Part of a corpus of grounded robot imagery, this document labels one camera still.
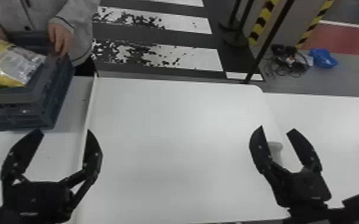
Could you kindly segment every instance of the red floor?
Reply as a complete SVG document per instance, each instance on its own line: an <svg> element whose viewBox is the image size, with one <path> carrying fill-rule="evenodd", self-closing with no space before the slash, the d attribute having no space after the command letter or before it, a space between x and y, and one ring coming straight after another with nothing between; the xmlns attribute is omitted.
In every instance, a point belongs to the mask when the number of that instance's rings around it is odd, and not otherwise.
<svg viewBox="0 0 359 224"><path fill-rule="evenodd" d="M327 48L330 52L359 55L359 28L319 24L302 49Z"/></svg>

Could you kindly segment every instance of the gray plastic crate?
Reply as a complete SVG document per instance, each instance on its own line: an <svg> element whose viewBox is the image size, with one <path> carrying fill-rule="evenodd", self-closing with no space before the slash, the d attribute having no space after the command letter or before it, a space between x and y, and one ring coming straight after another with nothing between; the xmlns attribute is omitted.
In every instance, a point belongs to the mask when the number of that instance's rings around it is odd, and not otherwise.
<svg viewBox="0 0 359 224"><path fill-rule="evenodd" d="M51 53L44 33L11 33L8 40L47 58L25 87L0 89L0 131L54 128L75 68Z"/></svg>

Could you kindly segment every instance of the snack bag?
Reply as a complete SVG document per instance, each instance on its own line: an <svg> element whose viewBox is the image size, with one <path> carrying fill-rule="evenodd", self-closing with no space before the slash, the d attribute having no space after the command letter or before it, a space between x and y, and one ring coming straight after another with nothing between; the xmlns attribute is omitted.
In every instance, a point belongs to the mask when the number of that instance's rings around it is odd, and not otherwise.
<svg viewBox="0 0 359 224"><path fill-rule="evenodd" d="M19 87L28 83L46 56L0 39L0 85Z"/></svg>

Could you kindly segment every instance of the white floor marking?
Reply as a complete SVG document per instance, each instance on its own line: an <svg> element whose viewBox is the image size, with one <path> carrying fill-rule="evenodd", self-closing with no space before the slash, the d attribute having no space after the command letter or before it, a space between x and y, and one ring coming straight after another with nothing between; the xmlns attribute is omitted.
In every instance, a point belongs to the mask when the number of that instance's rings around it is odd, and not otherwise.
<svg viewBox="0 0 359 224"><path fill-rule="evenodd" d="M335 22L335 21L328 21L328 20L321 20L320 24L326 25L334 25L334 26L345 26L350 28L359 28L359 24L352 24L352 23L342 23L342 22Z"/></svg>
<svg viewBox="0 0 359 224"><path fill-rule="evenodd" d="M239 73L239 72L226 72L227 79L239 79L243 80L246 78L247 73ZM261 74L253 74L252 81L264 81Z"/></svg>
<svg viewBox="0 0 359 224"><path fill-rule="evenodd" d="M207 18L114 7L98 7L98 12L93 16L93 22L212 34Z"/></svg>
<svg viewBox="0 0 359 224"><path fill-rule="evenodd" d="M148 45L108 39L95 39L93 45L93 57L102 63L222 71L216 49L161 44Z"/></svg>
<svg viewBox="0 0 359 224"><path fill-rule="evenodd" d="M164 2L164 3L171 3L177 5L204 7L202 0L142 0L142 1Z"/></svg>

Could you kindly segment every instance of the black pole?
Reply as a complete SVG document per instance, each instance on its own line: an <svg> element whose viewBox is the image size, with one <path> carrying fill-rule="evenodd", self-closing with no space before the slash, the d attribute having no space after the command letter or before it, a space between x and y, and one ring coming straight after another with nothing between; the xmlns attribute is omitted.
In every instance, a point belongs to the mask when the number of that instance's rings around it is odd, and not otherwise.
<svg viewBox="0 0 359 224"><path fill-rule="evenodd" d="M233 8L233 12L231 12L230 20L228 21L228 26L232 27L234 25L235 16L237 15L239 5L241 4L241 0L237 0L235 2L235 6Z"/></svg>
<svg viewBox="0 0 359 224"><path fill-rule="evenodd" d="M249 16L249 13L252 9L252 5L253 5L253 2L255 0L248 0L247 2L247 5L246 5L246 8L245 8L245 12L243 12L243 15L242 15L242 18L241 18L241 22L239 24L239 27L238 27L238 30L235 34L235 39L239 39L239 37L242 35L243 33L243 27L245 26L245 23L246 23L246 20L247 20L247 17Z"/></svg>
<svg viewBox="0 0 359 224"><path fill-rule="evenodd" d="M239 10L239 6L241 5L241 0L236 0L233 11L231 12L230 19L224 19L219 22L220 28L222 28L225 31L234 32L237 30L236 27L234 27L235 22L235 16L237 15L237 12Z"/></svg>
<svg viewBox="0 0 359 224"><path fill-rule="evenodd" d="M248 0L236 33L228 33L224 35L224 41L230 46L238 48L248 46L248 39L243 36L243 28L245 27L246 20L250 14L254 2L255 0Z"/></svg>
<svg viewBox="0 0 359 224"><path fill-rule="evenodd" d="M271 29L266 41L263 44L262 49L260 50L258 56L256 57L255 63L253 64L250 72L247 74L245 80L241 81L241 84L249 84L250 79L252 78L255 70L258 68L260 62L262 61L267 49L270 47L274 37L276 36L280 26L283 24L284 19L287 16L289 10L292 8L292 5L294 2L295 2L295 0L287 0L287 2L285 3L285 6L282 9L276 23L274 24L273 28Z"/></svg>

